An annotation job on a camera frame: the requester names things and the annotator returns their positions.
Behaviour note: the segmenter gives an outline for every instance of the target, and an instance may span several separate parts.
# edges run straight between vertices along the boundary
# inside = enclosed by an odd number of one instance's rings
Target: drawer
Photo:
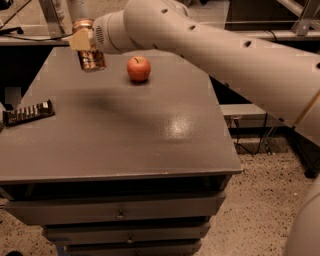
[[[133,244],[156,240],[200,239],[210,228],[210,223],[202,219],[204,218],[49,226],[44,229],[43,235],[56,245]]]
[[[70,256],[162,256],[192,255],[199,250],[200,240],[159,241],[150,243],[70,246]]]
[[[46,201],[13,201],[5,210],[27,225],[55,225],[215,215],[224,192]]]

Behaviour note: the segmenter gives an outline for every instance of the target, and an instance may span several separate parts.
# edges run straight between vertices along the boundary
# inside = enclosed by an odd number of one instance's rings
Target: table
[[[130,55],[151,62],[133,84]],[[54,48],[21,106],[55,116],[0,134],[5,209],[69,255],[193,254],[240,161],[209,77],[159,51],[106,55],[86,74]]]

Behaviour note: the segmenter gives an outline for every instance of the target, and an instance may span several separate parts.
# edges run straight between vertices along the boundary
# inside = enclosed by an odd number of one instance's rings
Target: apple
[[[148,79],[150,71],[151,65],[146,57],[134,56],[128,60],[127,72],[132,81],[144,82]]]

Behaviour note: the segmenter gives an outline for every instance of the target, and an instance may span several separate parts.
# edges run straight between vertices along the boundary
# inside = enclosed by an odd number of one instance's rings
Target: can
[[[92,29],[92,19],[80,19],[73,23],[72,32],[76,33],[82,28]],[[85,72],[95,72],[106,68],[104,55],[98,50],[78,51],[81,69]]]

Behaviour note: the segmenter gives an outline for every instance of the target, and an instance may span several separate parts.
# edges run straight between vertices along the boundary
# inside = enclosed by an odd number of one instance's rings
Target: tabletop
[[[126,63],[145,55],[148,81]],[[160,51],[106,55],[80,69],[54,48],[19,107],[50,99],[56,114],[0,133],[0,184],[235,174],[240,161],[207,74]]]

